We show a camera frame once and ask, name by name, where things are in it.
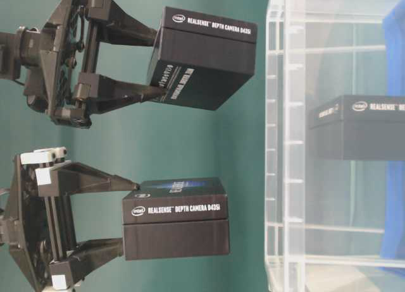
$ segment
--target blue tarp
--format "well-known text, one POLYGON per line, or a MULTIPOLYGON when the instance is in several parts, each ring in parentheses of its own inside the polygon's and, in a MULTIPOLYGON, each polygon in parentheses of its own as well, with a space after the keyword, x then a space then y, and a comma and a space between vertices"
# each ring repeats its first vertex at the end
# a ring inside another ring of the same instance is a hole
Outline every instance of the blue tarp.
MULTIPOLYGON (((405 0, 384 19, 387 48, 388 96, 405 95, 405 0)), ((405 259, 405 163, 387 164, 385 200, 385 234, 380 256, 384 259, 405 259)), ((405 276, 404 269, 390 269, 405 276)))

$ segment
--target cable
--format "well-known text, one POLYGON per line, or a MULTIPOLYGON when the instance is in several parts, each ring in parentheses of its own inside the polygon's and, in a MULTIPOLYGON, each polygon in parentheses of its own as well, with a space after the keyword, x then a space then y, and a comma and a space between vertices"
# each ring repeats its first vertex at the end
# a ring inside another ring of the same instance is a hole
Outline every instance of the cable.
POLYGON ((10 193, 9 189, 0 189, 0 196, 10 193))
POLYGON ((25 87, 25 83, 23 82, 19 82, 18 80, 13 80, 17 85, 22 85, 23 87, 25 87))

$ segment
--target box lid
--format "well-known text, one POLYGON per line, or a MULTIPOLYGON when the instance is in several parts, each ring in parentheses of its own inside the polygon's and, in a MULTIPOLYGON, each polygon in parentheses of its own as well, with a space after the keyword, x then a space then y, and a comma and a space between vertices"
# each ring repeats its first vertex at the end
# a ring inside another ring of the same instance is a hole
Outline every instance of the box lid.
POLYGON ((218 178, 145 181, 123 199, 123 224, 227 217, 227 194, 218 178))
POLYGON ((170 7, 166 7, 163 12, 161 27, 253 44, 256 43, 258 34, 256 23, 170 7))

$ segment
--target green backdrop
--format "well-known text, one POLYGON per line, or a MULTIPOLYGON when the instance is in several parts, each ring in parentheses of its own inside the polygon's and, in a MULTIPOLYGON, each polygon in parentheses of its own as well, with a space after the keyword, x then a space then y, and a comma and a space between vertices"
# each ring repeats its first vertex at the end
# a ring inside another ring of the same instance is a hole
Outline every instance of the green backdrop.
MULTIPOLYGON (((59 0, 0 0, 0 31, 42 27, 59 0)), ((224 257, 126 262, 92 273, 79 291, 266 291, 263 265, 265 13, 268 0, 115 0, 157 28, 164 6, 259 25, 256 76, 218 111, 146 102, 93 116, 90 130, 54 126, 25 105, 22 88, 0 80, 0 186, 9 186, 16 153, 68 147, 69 158, 141 182, 219 176, 228 192, 232 253, 224 257)), ((101 46, 97 71, 145 82, 151 48, 101 46)), ((78 240, 119 237, 126 192, 73 198, 78 240)), ((0 248, 0 291, 31 291, 0 248)))

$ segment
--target white label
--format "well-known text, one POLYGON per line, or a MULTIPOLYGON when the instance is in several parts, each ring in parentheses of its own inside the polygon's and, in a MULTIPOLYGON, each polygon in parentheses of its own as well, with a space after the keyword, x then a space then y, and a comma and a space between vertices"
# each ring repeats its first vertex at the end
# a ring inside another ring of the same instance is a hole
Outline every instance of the white label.
POLYGON ((173 65, 168 64, 163 71, 162 77, 160 78, 160 81, 158 82, 159 88, 165 88, 167 82, 169 81, 169 77, 173 71, 173 65))
POLYGON ((180 93, 182 92, 183 88, 185 87, 186 83, 190 80, 191 75, 194 73, 194 69, 192 68, 188 68, 182 79, 180 80, 180 82, 178 83, 175 91, 173 92, 173 94, 171 95, 171 99, 177 99, 177 97, 180 95, 180 93))
POLYGON ((148 214, 172 214, 172 213, 206 212, 206 211, 221 211, 221 204, 170 205, 170 206, 166 206, 166 207, 149 207, 149 208, 147 208, 148 214))
POLYGON ((145 207, 139 206, 133 208, 131 214, 133 216, 142 216, 144 215, 145 211, 146 211, 145 207))
POLYGON ((181 193, 184 187, 184 181, 175 181, 171 186, 169 193, 181 193))
POLYGON ((250 28, 242 28, 238 27, 237 25, 226 25, 224 23, 219 23, 215 21, 209 21, 209 20, 202 20, 202 19, 195 19, 188 17, 187 23, 191 25, 199 25, 202 27, 206 28, 215 28, 218 30, 225 30, 228 32, 233 32, 233 33, 242 33, 242 34, 252 34, 252 30, 250 28))
POLYGON ((367 102, 358 101, 353 104, 352 109, 353 109, 353 111, 356 111, 356 112, 363 112, 367 109, 367 107, 368 107, 367 102))
POLYGON ((52 275, 52 285, 55 290, 66 290, 66 277, 64 275, 52 275))
POLYGON ((37 185, 50 185, 51 181, 51 172, 49 167, 38 168, 35 170, 35 176, 37 177, 37 185))
POLYGON ((405 104, 370 104, 373 111, 405 111, 405 104))
POLYGON ((181 14, 173 15, 173 21, 177 23, 183 23, 185 20, 185 16, 181 14))
POLYGON ((319 117, 319 118, 324 118, 324 117, 326 117, 326 116, 335 114, 335 113, 337 113, 338 111, 339 111, 339 104, 336 104, 334 107, 330 107, 329 109, 326 109, 326 110, 320 112, 320 113, 318 114, 318 117, 319 117))

